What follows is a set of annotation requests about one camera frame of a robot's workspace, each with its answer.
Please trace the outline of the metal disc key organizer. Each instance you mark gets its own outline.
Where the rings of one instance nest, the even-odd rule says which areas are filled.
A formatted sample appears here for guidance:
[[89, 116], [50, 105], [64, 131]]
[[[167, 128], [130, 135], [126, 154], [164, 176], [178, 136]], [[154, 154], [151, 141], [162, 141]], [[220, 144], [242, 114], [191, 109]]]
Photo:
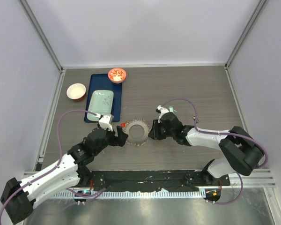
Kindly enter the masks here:
[[123, 127], [123, 131], [128, 134], [126, 143], [134, 146], [141, 146], [145, 144], [148, 140], [151, 125], [141, 118], [128, 120], [125, 124], [126, 127]]

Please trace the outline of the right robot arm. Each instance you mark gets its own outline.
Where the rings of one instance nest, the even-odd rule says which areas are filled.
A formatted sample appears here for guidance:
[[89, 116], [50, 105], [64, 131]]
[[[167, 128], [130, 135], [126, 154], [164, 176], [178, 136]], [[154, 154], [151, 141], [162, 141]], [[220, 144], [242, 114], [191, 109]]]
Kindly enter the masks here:
[[172, 112], [161, 114], [153, 120], [148, 134], [154, 140], [173, 138], [180, 145], [203, 146], [220, 150], [223, 157], [209, 161], [201, 171], [201, 178], [207, 185], [215, 184], [222, 176], [238, 173], [249, 176], [264, 156], [264, 151], [241, 128], [231, 130], [199, 130], [195, 126], [183, 125]]

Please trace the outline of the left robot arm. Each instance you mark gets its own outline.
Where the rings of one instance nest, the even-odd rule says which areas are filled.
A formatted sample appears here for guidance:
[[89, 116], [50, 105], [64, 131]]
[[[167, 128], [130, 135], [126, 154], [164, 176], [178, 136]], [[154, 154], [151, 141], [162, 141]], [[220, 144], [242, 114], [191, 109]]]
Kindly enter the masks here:
[[91, 177], [87, 165], [106, 147], [124, 146], [127, 138], [120, 126], [116, 131], [97, 127], [57, 162], [25, 179], [11, 178], [0, 198], [0, 215], [5, 211], [11, 222], [17, 224], [59, 191], [76, 185], [87, 186]]

